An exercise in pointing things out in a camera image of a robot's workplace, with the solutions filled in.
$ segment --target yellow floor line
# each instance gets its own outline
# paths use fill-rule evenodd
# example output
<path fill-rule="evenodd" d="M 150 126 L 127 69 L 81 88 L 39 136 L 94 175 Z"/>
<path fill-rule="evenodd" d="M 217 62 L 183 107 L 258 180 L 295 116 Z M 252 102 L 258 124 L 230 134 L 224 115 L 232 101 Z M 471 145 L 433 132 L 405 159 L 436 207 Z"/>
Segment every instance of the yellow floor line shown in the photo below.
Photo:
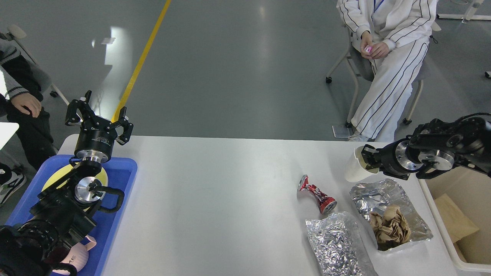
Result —
<path fill-rule="evenodd" d="M 121 100 L 119 101 L 119 105 L 114 111 L 114 115 L 112 116 L 112 121 L 115 122 L 118 120 L 119 116 L 119 111 L 123 106 L 125 106 L 126 101 L 128 100 L 131 90 L 133 89 L 133 86 L 135 85 L 136 79 L 138 78 L 138 75 L 140 74 L 140 70 L 143 66 L 143 63 L 145 62 L 148 52 L 150 51 L 150 48 L 152 47 L 153 41 L 155 39 L 155 36 L 157 35 L 157 32 L 159 31 L 160 24 L 162 23 L 162 20 L 164 19 L 165 13 L 167 12 L 167 9 L 169 8 L 170 2 L 172 0 L 167 0 L 165 2 L 164 8 L 162 9 L 162 12 L 160 13 L 159 19 L 157 19 L 157 22 L 155 23 L 155 26 L 153 28 L 152 34 L 150 35 L 150 38 L 148 38 L 147 45 L 145 45 L 145 49 L 143 49 L 143 52 L 141 53 L 140 59 L 138 60 L 138 64 L 136 65 L 135 70 L 133 71 L 133 75 L 131 75 L 130 82 L 126 86 L 126 89 L 124 90 L 123 97 L 121 97 Z"/>

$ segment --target black robotic arm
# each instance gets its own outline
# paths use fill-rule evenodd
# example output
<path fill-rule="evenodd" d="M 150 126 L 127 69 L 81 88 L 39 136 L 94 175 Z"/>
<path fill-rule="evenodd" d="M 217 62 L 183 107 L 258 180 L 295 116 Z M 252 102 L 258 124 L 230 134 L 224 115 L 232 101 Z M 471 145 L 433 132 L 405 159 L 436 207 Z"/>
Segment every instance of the black robotic arm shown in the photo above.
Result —
<path fill-rule="evenodd" d="M 73 100 L 66 114 L 65 124 L 81 129 L 75 156 L 70 159 L 73 168 L 38 195 L 40 200 L 29 211 L 32 219 L 18 227 L 0 225 L 2 275 L 48 276 L 53 269 L 77 275 L 74 266 L 61 261 L 96 226 L 92 217 L 97 211 L 113 213 L 122 206 L 124 192 L 102 186 L 95 176 L 101 164 L 111 159 L 114 141 L 121 145 L 129 141 L 133 124 L 125 116 L 126 108 L 116 122 L 96 116 L 88 104 L 90 95 L 88 91 L 85 97 Z M 120 126 L 123 133 L 118 135 Z M 113 208 L 101 205 L 106 193 L 118 196 Z"/>
<path fill-rule="evenodd" d="M 491 123 L 476 113 L 452 123 L 439 119 L 419 125 L 412 135 L 384 148 L 365 145 L 365 169 L 407 180 L 411 173 L 431 179 L 463 166 L 491 177 Z"/>

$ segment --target white shoe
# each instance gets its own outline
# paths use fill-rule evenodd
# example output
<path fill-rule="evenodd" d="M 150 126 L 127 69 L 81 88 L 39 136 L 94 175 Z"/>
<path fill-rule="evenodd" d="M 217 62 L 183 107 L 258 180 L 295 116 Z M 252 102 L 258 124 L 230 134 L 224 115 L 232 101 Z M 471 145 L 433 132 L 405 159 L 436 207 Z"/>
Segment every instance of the white shoe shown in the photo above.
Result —
<path fill-rule="evenodd" d="M 348 136 L 349 142 L 368 142 L 368 139 L 370 138 L 368 138 L 367 136 L 363 136 L 358 132 L 355 132 L 355 134 Z"/>
<path fill-rule="evenodd" d="M 26 177 L 21 173 L 12 171 L 12 177 L 5 183 L 0 183 L 0 207 L 7 201 L 7 199 L 15 193 L 24 183 Z"/>

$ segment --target striped pants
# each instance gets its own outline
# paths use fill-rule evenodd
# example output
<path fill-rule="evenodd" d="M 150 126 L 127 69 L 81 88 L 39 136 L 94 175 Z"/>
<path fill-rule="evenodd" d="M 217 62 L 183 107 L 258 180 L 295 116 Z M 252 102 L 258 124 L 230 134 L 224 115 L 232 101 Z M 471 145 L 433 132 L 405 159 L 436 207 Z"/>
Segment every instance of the striped pants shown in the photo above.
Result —
<path fill-rule="evenodd" d="M 393 142 L 398 121 L 411 95 L 428 51 L 428 37 L 395 48 L 385 58 L 371 59 L 375 78 L 351 123 L 362 135 L 379 142 Z"/>

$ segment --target chair leg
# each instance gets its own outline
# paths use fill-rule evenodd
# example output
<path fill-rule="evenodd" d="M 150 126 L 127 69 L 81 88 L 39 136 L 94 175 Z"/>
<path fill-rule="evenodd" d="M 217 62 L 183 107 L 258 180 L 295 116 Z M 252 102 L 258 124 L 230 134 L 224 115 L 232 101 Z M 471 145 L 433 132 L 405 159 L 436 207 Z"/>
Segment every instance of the chair leg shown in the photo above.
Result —
<path fill-rule="evenodd" d="M 356 77 L 356 73 L 353 70 L 353 66 L 351 65 L 348 59 L 346 59 L 346 63 L 348 64 L 348 69 L 349 69 L 348 71 L 350 72 L 350 75 L 355 83 L 355 92 L 353 94 L 353 99 L 351 100 L 350 111 L 348 112 L 348 118 L 346 119 L 346 122 L 348 124 L 351 124 L 351 119 L 355 115 L 355 104 L 356 104 L 356 100 L 358 99 L 358 92 L 360 89 L 359 89 L 358 78 Z"/>
<path fill-rule="evenodd" d="M 339 64 L 341 64 L 341 62 L 343 61 L 343 59 L 346 58 L 346 56 L 348 55 L 348 52 L 350 51 L 350 49 L 346 49 L 346 51 L 343 52 L 343 54 L 338 58 L 338 60 L 336 61 L 336 63 L 331 67 L 331 69 L 329 70 L 329 72 L 326 74 L 326 83 L 331 83 L 332 82 L 332 78 L 331 78 L 331 74 L 334 72 L 334 70 L 336 70 L 336 68 L 339 66 Z"/>
<path fill-rule="evenodd" d="M 52 92 L 55 92 L 56 96 L 60 96 L 61 99 L 66 103 L 66 105 L 70 105 L 70 102 L 66 99 L 65 95 L 63 95 L 63 93 L 61 93 L 60 89 L 58 89 L 58 87 L 54 84 L 51 84 L 51 86 L 53 87 L 53 90 L 54 90 Z"/>
<path fill-rule="evenodd" d="M 419 96 L 421 95 L 422 90 L 423 90 L 423 81 L 420 80 L 420 81 L 418 81 L 418 89 L 416 90 L 416 95 L 414 97 L 414 100 L 412 101 L 411 111 L 409 112 L 409 115 L 406 118 L 404 118 L 404 120 L 403 120 L 403 123 L 405 125 L 409 125 L 410 123 L 412 123 L 412 120 L 411 120 L 412 113 L 414 112 L 414 109 L 416 108 L 416 104 L 418 103 Z"/>

